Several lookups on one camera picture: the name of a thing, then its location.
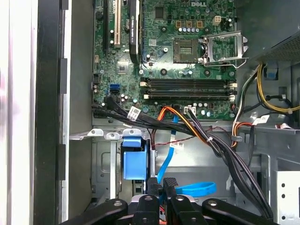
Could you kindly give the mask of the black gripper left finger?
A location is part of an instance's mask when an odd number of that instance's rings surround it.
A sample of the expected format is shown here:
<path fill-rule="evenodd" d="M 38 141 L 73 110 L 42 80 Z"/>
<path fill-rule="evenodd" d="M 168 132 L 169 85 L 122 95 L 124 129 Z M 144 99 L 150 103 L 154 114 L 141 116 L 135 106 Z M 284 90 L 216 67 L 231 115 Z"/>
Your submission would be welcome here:
<path fill-rule="evenodd" d="M 158 225 L 159 191 L 157 178 L 147 181 L 146 194 L 135 195 L 128 204 L 122 199 L 111 199 L 75 216 L 63 225 Z"/>

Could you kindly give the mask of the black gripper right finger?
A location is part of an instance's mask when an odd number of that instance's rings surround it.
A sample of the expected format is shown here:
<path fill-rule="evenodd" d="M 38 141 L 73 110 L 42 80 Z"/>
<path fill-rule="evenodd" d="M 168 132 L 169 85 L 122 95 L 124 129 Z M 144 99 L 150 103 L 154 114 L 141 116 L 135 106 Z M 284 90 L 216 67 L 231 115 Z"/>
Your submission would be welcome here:
<path fill-rule="evenodd" d="M 178 195 L 175 178 L 163 179 L 163 190 L 167 202 L 168 225 L 272 225 L 271 219 L 231 205 L 219 199 L 210 198 L 202 203 L 201 209 L 185 195 Z"/>

